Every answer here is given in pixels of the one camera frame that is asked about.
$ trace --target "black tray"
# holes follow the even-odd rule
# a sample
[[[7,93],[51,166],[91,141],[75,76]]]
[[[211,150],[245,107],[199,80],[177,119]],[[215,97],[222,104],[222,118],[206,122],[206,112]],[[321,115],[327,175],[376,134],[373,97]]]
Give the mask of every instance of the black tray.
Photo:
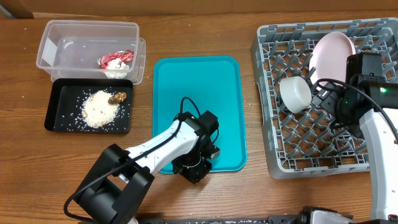
[[[120,104],[114,122],[105,124],[100,128],[89,126],[82,128],[85,122],[78,119],[78,116],[81,117],[80,107],[85,97],[100,90],[108,93],[123,91],[127,94],[127,98]],[[52,85],[44,127],[49,131],[57,132],[127,133],[130,130],[132,96],[132,82],[130,80],[59,78]]]

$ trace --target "wooden table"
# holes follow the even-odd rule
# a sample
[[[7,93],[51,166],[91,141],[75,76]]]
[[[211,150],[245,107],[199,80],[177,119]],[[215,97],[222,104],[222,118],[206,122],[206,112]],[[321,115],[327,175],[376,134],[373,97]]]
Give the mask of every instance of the wooden table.
[[[249,48],[265,24],[398,17],[398,11],[100,17],[134,21],[147,42],[142,84],[135,87],[127,135],[66,134],[44,129],[52,82],[35,65],[48,20],[0,21],[0,223],[76,223],[62,211],[104,148],[151,138],[152,72],[164,57],[230,55],[240,65],[248,163],[239,172],[210,174],[193,185],[179,175],[152,184],[139,214],[164,219],[266,217],[296,214],[304,205],[369,218],[369,173],[275,180],[267,171],[261,107]],[[115,182],[122,187],[123,183]],[[72,203],[70,211],[85,215]]]

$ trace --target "white cup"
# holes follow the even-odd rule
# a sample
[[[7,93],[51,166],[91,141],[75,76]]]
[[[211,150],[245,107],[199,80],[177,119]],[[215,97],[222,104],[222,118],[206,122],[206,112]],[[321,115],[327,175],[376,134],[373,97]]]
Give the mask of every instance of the white cup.
[[[298,113],[311,103],[311,90],[301,77],[284,78],[279,83],[280,96],[288,110]]]

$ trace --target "teal rectangular board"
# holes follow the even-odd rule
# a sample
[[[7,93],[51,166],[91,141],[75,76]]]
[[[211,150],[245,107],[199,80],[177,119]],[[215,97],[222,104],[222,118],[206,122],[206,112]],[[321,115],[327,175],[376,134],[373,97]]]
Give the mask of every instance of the teal rectangular board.
[[[190,97],[200,113],[211,111],[220,124],[215,145],[220,156],[210,160],[211,172],[239,171],[248,159],[244,127],[243,96],[239,63],[229,56],[165,58],[154,69],[152,136],[165,131],[180,110],[184,96]],[[197,113],[189,101],[184,111]],[[172,174],[172,165],[161,171]]]

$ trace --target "gray dish rack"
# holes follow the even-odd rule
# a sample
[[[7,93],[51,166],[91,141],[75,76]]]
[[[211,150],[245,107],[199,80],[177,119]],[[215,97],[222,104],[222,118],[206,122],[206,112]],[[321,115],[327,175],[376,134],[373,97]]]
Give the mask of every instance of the gray dish rack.
[[[308,69],[317,42],[330,32],[342,32],[357,53],[382,54],[382,74],[398,83],[398,19],[308,22],[260,26],[251,47],[254,79],[262,106],[262,135],[268,171],[273,178],[321,177],[369,170],[363,139],[345,129],[333,130],[334,118],[311,104],[292,114],[280,103],[279,82],[300,76],[311,85],[316,68]],[[316,94],[315,86],[312,96]]]

